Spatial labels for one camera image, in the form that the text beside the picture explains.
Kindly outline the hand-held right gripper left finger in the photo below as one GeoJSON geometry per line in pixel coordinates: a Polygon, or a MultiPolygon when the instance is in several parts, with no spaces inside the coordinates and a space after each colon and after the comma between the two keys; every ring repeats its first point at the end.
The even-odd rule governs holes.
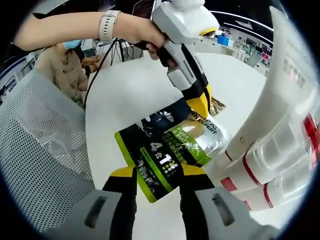
{"type": "Polygon", "coordinates": [[[90,192],[67,220],[43,232],[46,240],[130,240],[137,212],[137,169],[115,170],[101,190],[90,192]]]}

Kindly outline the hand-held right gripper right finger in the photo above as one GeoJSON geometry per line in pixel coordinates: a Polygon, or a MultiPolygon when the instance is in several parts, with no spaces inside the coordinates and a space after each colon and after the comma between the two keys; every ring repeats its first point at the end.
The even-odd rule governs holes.
{"type": "Polygon", "coordinates": [[[188,240],[275,240],[279,230],[251,218],[248,206],[215,187],[199,167],[183,164],[180,210],[188,240]]]}

